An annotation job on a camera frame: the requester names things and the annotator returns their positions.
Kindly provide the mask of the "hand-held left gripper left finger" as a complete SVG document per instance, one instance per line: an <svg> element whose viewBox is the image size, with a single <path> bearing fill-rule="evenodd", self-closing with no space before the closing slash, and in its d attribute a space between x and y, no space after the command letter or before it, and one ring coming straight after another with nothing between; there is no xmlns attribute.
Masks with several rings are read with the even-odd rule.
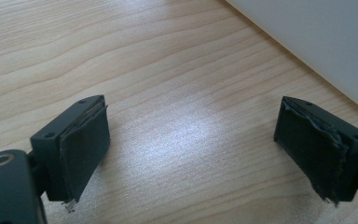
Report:
<svg viewBox="0 0 358 224"><path fill-rule="evenodd" d="M31 137L38 191L53 202L79 199L110 145L107 105L102 95L75 102Z"/></svg>

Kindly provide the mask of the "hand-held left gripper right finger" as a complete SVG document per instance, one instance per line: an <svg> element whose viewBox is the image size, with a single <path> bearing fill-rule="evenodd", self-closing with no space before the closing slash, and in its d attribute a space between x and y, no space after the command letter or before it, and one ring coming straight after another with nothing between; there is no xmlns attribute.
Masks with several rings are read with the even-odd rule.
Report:
<svg viewBox="0 0 358 224"><path fill-rule="evenodd" d="M358 128L313 103L284 96L274 141L322 199L353 200L358 191Z"/></svg>

